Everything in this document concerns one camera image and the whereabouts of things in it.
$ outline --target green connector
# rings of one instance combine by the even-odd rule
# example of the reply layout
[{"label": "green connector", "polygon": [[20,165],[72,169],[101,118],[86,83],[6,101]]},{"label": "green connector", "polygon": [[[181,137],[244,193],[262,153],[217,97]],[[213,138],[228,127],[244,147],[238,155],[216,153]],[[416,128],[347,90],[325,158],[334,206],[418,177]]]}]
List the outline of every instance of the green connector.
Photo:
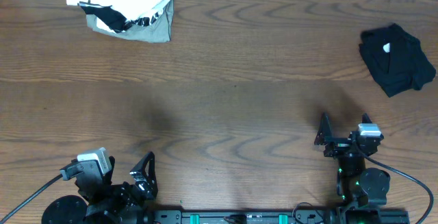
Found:
[{"label": "green connector", "polygon": [[199,214],[190,215],[190,224],[199,224]]},{"label": "green connector", "polygon": [[288,224],[287,223],[287,215],[286,214],[280,214],[279,215],[279,224]]}]

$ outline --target gray fabric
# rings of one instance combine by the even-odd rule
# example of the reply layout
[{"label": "gray fabric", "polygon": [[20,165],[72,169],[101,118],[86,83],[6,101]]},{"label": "gray fabric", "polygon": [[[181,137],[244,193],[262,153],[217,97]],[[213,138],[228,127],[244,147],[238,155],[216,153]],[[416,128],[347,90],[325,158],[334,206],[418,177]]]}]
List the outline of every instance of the gray fabric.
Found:
[{"label": "gray fabric", "polygon": [[140,40],[144,42],[168,42],[170,41],[170,30],[172,28],[173,19],[173,0],[164,8],[163,14],[152,25],[143,27],[132,25],[125,32],[111,33],[96,26],[96,16],[87,15],[87,26],[95,32],[99,32],[108,36],[115,36],[126,40]]}]

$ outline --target folded shirt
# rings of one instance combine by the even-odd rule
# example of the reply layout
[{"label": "folded shirt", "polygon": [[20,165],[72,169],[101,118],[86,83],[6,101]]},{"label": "folded shirt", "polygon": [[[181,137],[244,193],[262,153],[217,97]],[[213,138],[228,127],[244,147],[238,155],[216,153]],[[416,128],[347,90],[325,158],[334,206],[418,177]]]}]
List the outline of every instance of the folded shirt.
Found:
[{"label": "folded shirt", "polygon": [[362,32],[359,45],[363,61],[388,97],[413,88],[421,90],[436,70],[420,47],[420,40],[399,25]]}]

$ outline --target wood grain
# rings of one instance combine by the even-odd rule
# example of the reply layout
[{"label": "wood grain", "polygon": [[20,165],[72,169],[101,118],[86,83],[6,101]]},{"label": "wood grain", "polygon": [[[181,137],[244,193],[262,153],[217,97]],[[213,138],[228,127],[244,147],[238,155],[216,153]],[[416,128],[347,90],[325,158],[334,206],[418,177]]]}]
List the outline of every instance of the wood grain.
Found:
[{"label": "wood grain", "polygon": [[[154,151],[157,202],[187,210],[334,203],[336,162],[313,146],[323,111],[340,136],[367,112],[385,135],[373,157],[437,194],[438,84],[389,99],[359,55],[361,31],[394,22],[437,66],[438,0],[175,0],[166,44],[92,32],[65,0],[3,0],[0,216],[97,147],[115,184]],[[391,176],[388,206],[415,222],[426,192]],[[10,223],[76,190],[58,182]]]}]

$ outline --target wire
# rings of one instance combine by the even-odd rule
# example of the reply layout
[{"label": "wire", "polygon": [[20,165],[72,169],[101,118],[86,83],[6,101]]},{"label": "wire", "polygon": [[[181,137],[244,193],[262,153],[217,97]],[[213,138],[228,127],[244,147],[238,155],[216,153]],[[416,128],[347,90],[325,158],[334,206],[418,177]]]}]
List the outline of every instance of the wire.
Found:
[{"label": "wire", "polygon": [[391,172],[397,173],[397,174],[399,174],[399,175],[401,175],[401,176],[403,176],[403,177],[405,177],[405,178],[407,178],[407,179],[410,179],[410,180],[412,180],[413,182],[419,184],[422,188],[424,188],[424,190],[426,190],[426,192],[429,194],[429,206],[427,207],[427,209],[426,209],[425,213],[423,214],[423,216],[417,221],[417,224],[422,223],[422,222],[424,221],[424,219],[426,219],[426,217],[429,215],[429,213],[430,213],[430,211],[432,210],[432,207],[433,207],[433,193],[432,193],[432,191],[430,191],[429,187],[427,187],[427,185],[425,185],[425,184],[424,184],[423,182],[421,182],[420,180],[415,179],[414,177],[412,177],[412,176],[410,176],[410,175],[408,175],[408,174],[406,174],[406,173],[403,173],[402,171],[399,171],[399,170],[397,170],[397,169],[395,169],[395,168],[392,168],[392,167],[387,166],[387,165],[385,165],[385,164],[383,164],[383,163],[381,163],[381,162],[378,162],[378,161],[376,161],[376,160],[374,160],[374,159],[371,159],[368,155],[365,155],[365,153],[359,148],[359,146],[357,146],[357,143],[354,142],[353,144],[355,145],[357,151],[358,151],[358,152],[359,152],[359,153],[360,153],[360,154],[361,154],[366,160],[369,160],[370,162],[372,162],[372,163],[374,163],[374,164],[376,164],[376,165],[379,165],[379,166],[383,167],[384,169],[388,169],[388,170],[390,170]]},{"label": "wire", "polygon": [[43,190],[46,190],[47,187],[49,187],[51,184],[55,183],[57,180],[62,178],[62,175],[58,175],[54,177],[51,181],[47,182],[44,186],[42,186],[39,190],[37,190],[34,194],[32,194],[30,197],[28,197],[24,202],[20,203],[19,206],[13,209],[9,214],[7,214],[3,219],[1,219],[0,224],[4,224],[9,218],[11,218],[15,213],[17,213],[22,207],[24,207],[26,204],[28,204],[30,201],[32,201],[36,196],[38,196],[40,193],[42,193]]},{"label": "wire", "polygon": [[224,216],[224,221],[226,221],[230,224],[241,224],[242,223],[241,221],[239,221],[238,219],[235,219],[234,217],[238,217],[238,216]]},{"label": "wire", "polygon": [[296,211],[296,208],[300,207],[300,206],[303,205],[303,204],[307,204],[307,205],[311,206],[311,207],[313,208],[313,210],[315,210],[316,214],[318,214],[318,215],[321,217],[322,222],[320,222],[320,223],[323,223],[323,222],[324,222],[324,217],[322,216],[322,214],[320,214],[320,213],[316,210],[315,206],[313,206],[311,203],[307,203],[307,202],[301,202],[301,203],[297,204],[297,205],[295,206],[294,210],[292,210],[292,217],[295,218],[295,221],[296,221],[296,222],[298,222],[298,223],[300,223],[300,224],[304,224],[304,223],[302,223],[301,221],[299,221],[299,220],[295,217],[295,211]]}]

